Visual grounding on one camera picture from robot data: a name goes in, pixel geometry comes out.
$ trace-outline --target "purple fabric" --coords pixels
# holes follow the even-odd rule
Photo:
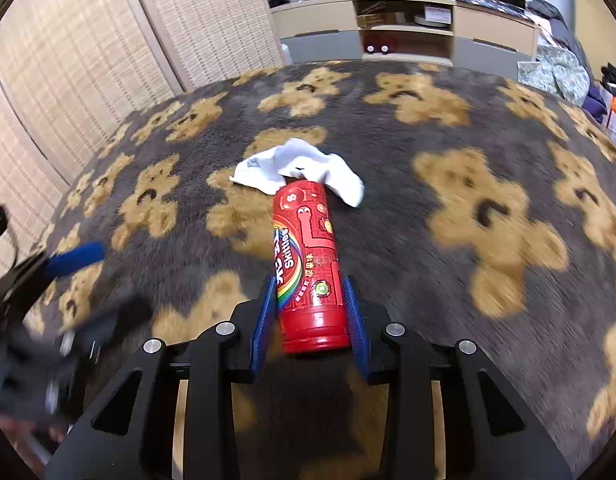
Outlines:
[[[590,90],[588,90],[588,97],[594,99],[595,101],[603,105],[604,108],[606,108],[604,99],[603,97],[601,97],[601,92],[599,91],[599,88],[597,88],[594,84],[590,85]]]
[[[608,113],[604,102],[599,102],[596,99],[593,99],[590,96],[590,93],[588,93],[588,95],[584,99],[583,108],[588,113],[590,113],[595,118],[595,121],[597,121],[599,124],[601,124],[601,118],[603,117],[603,115]]]

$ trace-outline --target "metal screw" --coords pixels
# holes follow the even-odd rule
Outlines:
[[[59,353],[61,354],[62,357],[66,357],[70,353],[70,350],[72,350],[73,341],[74,341],[74,332],[72,330],[69,330],[68,332],[64,334],[64,337],[62,338],[61,346],[59,347]]]
[[[158,339],[149,339],[144,343],[144,352],[154,354],[162,347],[162,342]]]
[[[92,359],[94,356],[95,364],[99,362],[99,353],[101,352],[101,346],[98,345],[97,341],[92,342],[92,346],[90,347],[90,357],[88,359]]]
[[[230,335],[234,332],[235,326],[230,321],[224,321],[217,325],[215,330],[219,335]]]
[[[386,332],[393,337],[399,337],[406,333],[406,329],[399,323],[390,323],[390,325],[386,327]]]
[[[474,354],[477,351],[477,345],[473,343],[472,341],[464,339],[463,341],[460,341],[459,349],[464,354]]]
[[[51,415],[57,411],[57,405],[59,404],[59,386],[54,381],[48,383],[46,388],[46,410]]]

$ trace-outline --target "skittles logo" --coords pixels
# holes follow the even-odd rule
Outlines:
[[[302,252],[296,233],[283,222],[273,221],[275,230],[275,272],[277,309],[282,310],[299,288],[302,278]]]

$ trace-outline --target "gray fluffy rug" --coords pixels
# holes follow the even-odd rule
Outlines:
[[[435,65],[294,65],[131,114],[40,241],[109,247],[50,288],[44,336],[132,288],[155,307],[90,395],[151,333],[194,338],[256,297],[273,268],[272,198],[227,177],[291,137],[341,155],[366,185],[358,209],[328,197],[342,272],[425,338],[475,340],[581,473],[616,425],[616,150],[564,101]],[[364,386],[345,355],[273,348],[268,361],[233,391],[243,478],[376,471],[386,389]]]

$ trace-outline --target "red cylindrical container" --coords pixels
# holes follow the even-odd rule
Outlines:
[[[273,202],[277,306],[285,352],[350,346],[339,261],[321,184],[297,180]]]

